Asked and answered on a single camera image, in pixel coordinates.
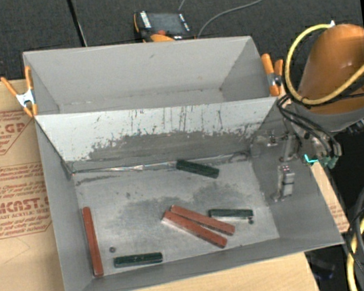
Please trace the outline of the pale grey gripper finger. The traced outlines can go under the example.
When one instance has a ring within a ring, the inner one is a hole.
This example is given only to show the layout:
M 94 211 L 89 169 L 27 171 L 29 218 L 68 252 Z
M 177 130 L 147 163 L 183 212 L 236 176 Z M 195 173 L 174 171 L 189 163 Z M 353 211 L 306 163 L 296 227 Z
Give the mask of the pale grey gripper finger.
M 277 167 L 277 185 L 275 192 L 271 195 L 274 202 L 279 202 L 293 194 L 295 184 L 295 173 L 288 164 Z
M 277 146 L 280 142 L 284 141 L 286 139 L 285 133 L 282 135 L 275 135 L 273 133 L 266 133 L 262 135 L 258 135 L 254 139 L 254 143 L 256 145 L 262 145 L 262 146 Z

